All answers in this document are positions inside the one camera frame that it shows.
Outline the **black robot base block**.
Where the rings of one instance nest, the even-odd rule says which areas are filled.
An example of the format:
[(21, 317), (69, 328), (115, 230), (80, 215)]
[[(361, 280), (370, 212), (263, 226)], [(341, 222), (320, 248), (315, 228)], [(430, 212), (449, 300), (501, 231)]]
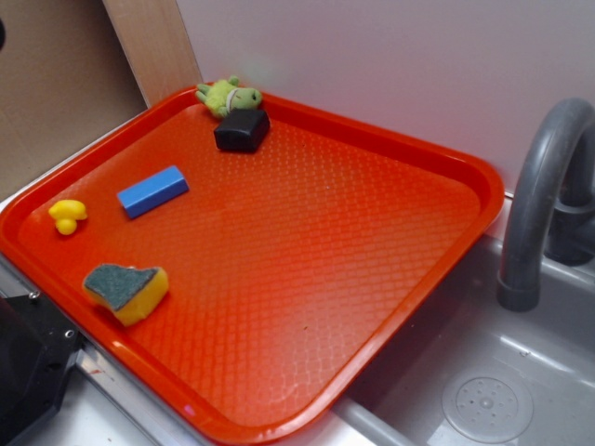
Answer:
[(16, 445), (55, 416), (82, 336), (39, 292), (1, 299), (1, 443)]

